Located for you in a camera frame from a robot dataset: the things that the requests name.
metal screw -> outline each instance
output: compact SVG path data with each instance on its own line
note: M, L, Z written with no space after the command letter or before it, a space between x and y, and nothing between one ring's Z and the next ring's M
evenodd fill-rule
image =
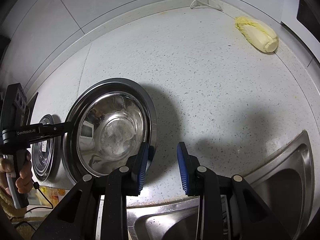
M237 182L241 182L242 181L242 177L240 175L234 175L233 179Z
M198 170L199 172L206 172L206 171L207 171L207 168L204 167L204 166L199 166L199 167L197 168L197 170Z
M90 181L90 180L92 179L92 176L91 176L90 174L86 174L86 175L84 175L84 176L82 177L82 179L83 179L84 181Z
M119 169L120 172L127 172L128 170L129 170L129 168L127 166L122 166Z

black gripper frame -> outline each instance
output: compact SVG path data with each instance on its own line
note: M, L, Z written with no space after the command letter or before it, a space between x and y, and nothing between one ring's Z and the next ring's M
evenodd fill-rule
M120 167L103 177L85 175L51 211L31 239L95 240L99 203L104 195L100 239L128 240L126 196L140 194L139 173L146 167L145 154L148 154L148 143L142 143L138 154L128 158L125 165L128 168Z
M188 154L184 142L180 142L180 147L188 181L192 184L189 185L192 190L188 196L200 197L196 240L226 239L223 235L221 195L226 195L229 210L231 197L236 199L241 229L238 236L233 236L232 228L229 229L232 240L291 240L270 208L244 178L239 175L228 178L217 175L207 167L198 168L198 159Z

black handle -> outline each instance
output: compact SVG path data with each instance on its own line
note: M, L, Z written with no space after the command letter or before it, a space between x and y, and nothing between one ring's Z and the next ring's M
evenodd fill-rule
M16 181L20 177L20 170L27 158L27 150L18 150L14 155L5 156L10 163L14 166L14 171L7 173L7 181L10 193L13 199L14 207L16 209L24 208L29 205L28 194L21 194L18 192Z

white power cable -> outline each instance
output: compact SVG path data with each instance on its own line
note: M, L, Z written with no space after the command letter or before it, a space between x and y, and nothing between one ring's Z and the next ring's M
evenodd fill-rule
M196 6L204 5L204 6L207 6L207 7L222 11L222 8L221 8L220 4L218 4L215 0L210 0L210 1L213 2L213 5L210 5L208 3L202 2L200 0L193 0L192 3L190 4L190 9L193 9Z

stainless steel bowl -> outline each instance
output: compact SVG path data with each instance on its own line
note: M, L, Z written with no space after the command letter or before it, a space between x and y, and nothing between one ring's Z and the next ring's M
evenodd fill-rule
M61 146L62 163L73 183L85 174L103 176L149 143L149 168L156 150L156 110L148 93L123 78L101 81L74 103L66 122L74 129Z
M84 112L77 131L82 165L103 176L125 165L147 138L147 118L131 94L114 91L97 98Z
M50 114L41 118L42 124L54 124L53 117ZM32 145L31 161L35 176L41 182L47 180L51 167L54 153L55 138L35 143Z

